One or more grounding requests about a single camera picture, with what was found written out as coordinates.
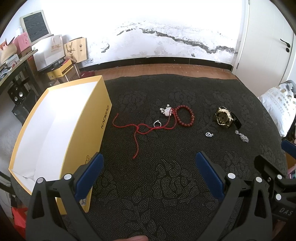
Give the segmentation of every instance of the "white shopping bag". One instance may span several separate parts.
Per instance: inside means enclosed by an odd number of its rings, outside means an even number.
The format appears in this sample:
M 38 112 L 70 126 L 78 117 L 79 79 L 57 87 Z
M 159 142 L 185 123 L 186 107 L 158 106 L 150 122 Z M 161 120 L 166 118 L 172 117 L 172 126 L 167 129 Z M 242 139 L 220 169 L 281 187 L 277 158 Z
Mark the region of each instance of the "white shopping bag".
M 293 84 L 283 83 L 258 97 L 270 114 L 281 137 L 285 137 L 296 115 L 296 99 L 292 92 Z
M 65 56 L 63 40 L 61 35 L 50 36 L 40 40 L 32 46 L 38 49 L 34 54 L 37 70 L 44 69 L 55 61 Z

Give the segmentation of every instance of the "white door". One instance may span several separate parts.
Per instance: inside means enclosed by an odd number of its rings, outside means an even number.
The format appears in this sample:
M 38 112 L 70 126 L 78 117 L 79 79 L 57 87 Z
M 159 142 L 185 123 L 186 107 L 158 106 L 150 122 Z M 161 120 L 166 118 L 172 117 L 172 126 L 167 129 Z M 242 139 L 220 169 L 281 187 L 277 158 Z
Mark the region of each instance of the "white door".
M 293 31 L 270 0 L 250 0 L 249 23 L 242 55 L 234 74 L 256 96 L 280 84 L 292 46 Z

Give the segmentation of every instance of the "small silver charm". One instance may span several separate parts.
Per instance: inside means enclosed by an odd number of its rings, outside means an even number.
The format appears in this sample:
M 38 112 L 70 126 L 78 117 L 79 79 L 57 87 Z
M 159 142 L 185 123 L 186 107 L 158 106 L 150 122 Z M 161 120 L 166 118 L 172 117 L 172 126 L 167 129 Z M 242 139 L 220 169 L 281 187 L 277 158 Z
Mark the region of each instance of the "small silver charm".
M 159 120 L 157 120 L 156 122 L 154 122 L 154 127 L 161 127 L 161 123 L 160 123 L 160 121 Z
M 240 135 L 240 138 L 241 138 L 242 141 L 249 142 L 249 139 L 244 134 L 239 133 L 239 131 L 235 131 L 235 133 L 237 135 Z
M 212 137 L 214 134 L 211 134 L 210 132 L 207 132 L 206 134 L 205 134 L 205 136 L 206 137 Z
M 165 109 L 160 108 L 160 112 L 163 113 L 165 116 L 170 116 L 172 114 L 172 108 L 169 104 L 167 104 L 167 107 Z

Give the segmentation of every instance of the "door handle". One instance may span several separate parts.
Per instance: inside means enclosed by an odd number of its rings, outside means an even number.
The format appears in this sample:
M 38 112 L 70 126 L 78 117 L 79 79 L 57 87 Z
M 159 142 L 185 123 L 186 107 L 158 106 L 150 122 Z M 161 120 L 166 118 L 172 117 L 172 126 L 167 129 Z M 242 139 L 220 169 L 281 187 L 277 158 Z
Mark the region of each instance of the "door handle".
M 280 40 L 283 41 L 284 43 L 286 43 L 288 48 L 291 47 L 291 45 L 290 45 L 289 43 L 287 43 L 286 41 L 284 41 L 284 40 L 282 40 L 282 39 L 280 39 Z

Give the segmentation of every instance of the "red bead bracelet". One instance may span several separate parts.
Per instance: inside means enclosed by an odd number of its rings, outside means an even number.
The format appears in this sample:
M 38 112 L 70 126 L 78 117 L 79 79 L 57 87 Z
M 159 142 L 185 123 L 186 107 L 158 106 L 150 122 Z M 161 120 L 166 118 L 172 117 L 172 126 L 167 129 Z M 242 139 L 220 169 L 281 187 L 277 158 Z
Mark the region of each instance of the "red bead bracelet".
M 179 109 L 181 109 L 181 108 L 185 108 L 186 110 L 188 110 L 188 111 L 190 112 L 190 115 L 191 115 L 191 122 L 190 122 L 189 124 L 186 124 L 186 123 L 182 122 L 182 121 L 180 120 L 180 118 L 178 117 L 177 111 L 178 111 Z M 190 109 L 187 105 L 186 105 L 186 106 L 185 106 L 185 105 L 179 105 L 179 106 L 177 106 L 177 108 L 175 108 L 175 116 L 176 116 L 176 118 L 177 118 L 178 123 L 179 123 L 180 125 L 182 125 L 182 126 L 190 127 L 190 126 L 192 126 L 193 123 L 194 123 L 194 114 L 193 114 L 193 112 L 192 112 L 192 109 Z

